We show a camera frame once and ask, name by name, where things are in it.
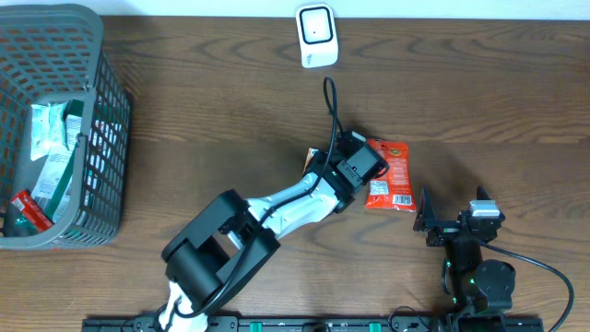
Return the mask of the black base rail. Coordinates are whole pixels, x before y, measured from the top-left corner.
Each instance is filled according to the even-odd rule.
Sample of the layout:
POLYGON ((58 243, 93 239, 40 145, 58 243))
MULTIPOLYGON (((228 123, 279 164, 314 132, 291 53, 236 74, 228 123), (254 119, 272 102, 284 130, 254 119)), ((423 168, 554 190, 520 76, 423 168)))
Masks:
MULTIPOLYGON (((464 318, 460 331, 539 332, 544 329, 539 318, 464 318)), ((391 332, 450 331, 442 319, 398 315, 392 319, 371 318, 261 318, 213 316, 206 332, 391 332)), ((82 332, 148 332, 160 331, 153 319, 85 319, 82 332)))

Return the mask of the grey plastic mesh basket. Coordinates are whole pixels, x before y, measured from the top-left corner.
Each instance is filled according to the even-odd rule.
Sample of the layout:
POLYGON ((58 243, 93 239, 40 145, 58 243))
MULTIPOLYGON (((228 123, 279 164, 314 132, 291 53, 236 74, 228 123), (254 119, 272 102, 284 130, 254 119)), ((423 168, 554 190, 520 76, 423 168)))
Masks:
POLYGON ((103 24, 80 5, 1 9, 1 247, 86 248, 112 241, 123 209, 132 105, 102 49, 103 24), (10 200, 33 191, 46 157, 30 159, 31 105, 67 103, 81 118, 65 214, 44 232, 10 200))

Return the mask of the large red snack bag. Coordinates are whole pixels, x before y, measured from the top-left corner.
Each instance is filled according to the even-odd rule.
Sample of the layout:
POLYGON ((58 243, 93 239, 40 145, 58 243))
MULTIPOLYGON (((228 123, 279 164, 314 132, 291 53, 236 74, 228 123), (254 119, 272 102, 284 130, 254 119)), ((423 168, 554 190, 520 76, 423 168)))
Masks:
POLYGON ((370 181, 365 207, 415 212, 407 144, 379 139, 369 139, 368 143, 385 159, 389 170, 370 181))

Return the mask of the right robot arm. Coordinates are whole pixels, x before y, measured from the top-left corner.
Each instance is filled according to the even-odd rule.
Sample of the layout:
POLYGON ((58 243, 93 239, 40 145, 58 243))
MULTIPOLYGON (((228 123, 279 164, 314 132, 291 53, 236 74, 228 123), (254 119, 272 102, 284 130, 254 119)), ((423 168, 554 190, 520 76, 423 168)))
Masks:
POLYGON ((513 306, 515 269, 485 260, 481 248, 494 240, 505 216, 483 187, 456 219, 436 216, 430 193, 423 189, 413 230, 427 234, 429 247, 442 247, 442 284, 454 299, 452 312, 433 317, 430 331, 505 331, 504 311, 513 306))

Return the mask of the light green snack packet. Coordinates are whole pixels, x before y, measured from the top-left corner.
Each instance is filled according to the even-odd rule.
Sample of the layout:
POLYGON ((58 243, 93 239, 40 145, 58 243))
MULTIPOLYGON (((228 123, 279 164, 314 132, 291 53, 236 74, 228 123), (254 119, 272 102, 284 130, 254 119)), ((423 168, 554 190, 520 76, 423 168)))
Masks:
POLYGON ((67 103, 31 105, 30 159, 38 160, 53 149, 68 149, 65 110, 67 103))

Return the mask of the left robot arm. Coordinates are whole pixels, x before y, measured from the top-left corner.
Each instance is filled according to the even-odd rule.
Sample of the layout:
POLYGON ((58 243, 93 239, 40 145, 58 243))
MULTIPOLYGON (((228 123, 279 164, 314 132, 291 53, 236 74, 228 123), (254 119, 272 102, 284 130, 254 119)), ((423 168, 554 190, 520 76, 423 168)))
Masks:
POLYGON ((218 195, 163 249, 170 297, 163 331, 204 331, 207 319, 253 278, 280 239, 344 211, 389 165, 368 140, 347 131, 329 150, 308 154, 301 179, 270 196, 218 195))

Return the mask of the small red snack packet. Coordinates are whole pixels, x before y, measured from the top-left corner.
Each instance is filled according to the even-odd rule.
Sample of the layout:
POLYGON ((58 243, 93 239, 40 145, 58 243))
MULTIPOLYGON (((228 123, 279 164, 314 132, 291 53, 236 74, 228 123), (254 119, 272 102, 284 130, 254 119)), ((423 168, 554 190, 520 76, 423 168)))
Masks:
POLYGON ((27 190, 14 195, 10 203, 18 209, 23 218, 36 230, 44 232, 53 226, 53 222, 45 215, 27 190))

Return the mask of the small orange snack packet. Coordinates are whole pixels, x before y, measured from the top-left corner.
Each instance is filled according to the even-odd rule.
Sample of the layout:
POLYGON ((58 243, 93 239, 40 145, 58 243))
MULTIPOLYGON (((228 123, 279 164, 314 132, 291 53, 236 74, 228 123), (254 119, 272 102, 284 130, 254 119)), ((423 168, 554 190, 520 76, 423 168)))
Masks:
POLYGON ((305 160, 305 163, 303 166, 303 171, 302 171, 303 174, 305 174, 307 172, 310 162, 317 151, 318 151, 317 148, 309 148, 308 149, 306 160, 305 160))

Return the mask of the white green snack packet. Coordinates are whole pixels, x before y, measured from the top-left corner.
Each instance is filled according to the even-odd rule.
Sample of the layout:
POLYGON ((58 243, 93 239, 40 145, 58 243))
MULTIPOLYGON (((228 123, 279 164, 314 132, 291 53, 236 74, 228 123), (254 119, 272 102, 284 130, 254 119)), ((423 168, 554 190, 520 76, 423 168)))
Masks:
POLYGON ((81 118, 68 115, 65 120, 68 148, 53 149, 41 169, 31 196, 45 215, 56 223, 64 214, 70 200, 72 170, 67 170, 77 143, 81 118))

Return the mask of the white barcode scanner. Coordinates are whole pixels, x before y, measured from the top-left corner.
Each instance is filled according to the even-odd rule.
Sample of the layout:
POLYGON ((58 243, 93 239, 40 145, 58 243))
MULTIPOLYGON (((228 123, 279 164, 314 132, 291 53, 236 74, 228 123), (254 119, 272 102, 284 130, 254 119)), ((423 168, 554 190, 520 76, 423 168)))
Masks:
POLYGON ((295 18, 301 65, 307 69, 334 65, 339 48, 333 9, 328 4, 301 6, 295 18))

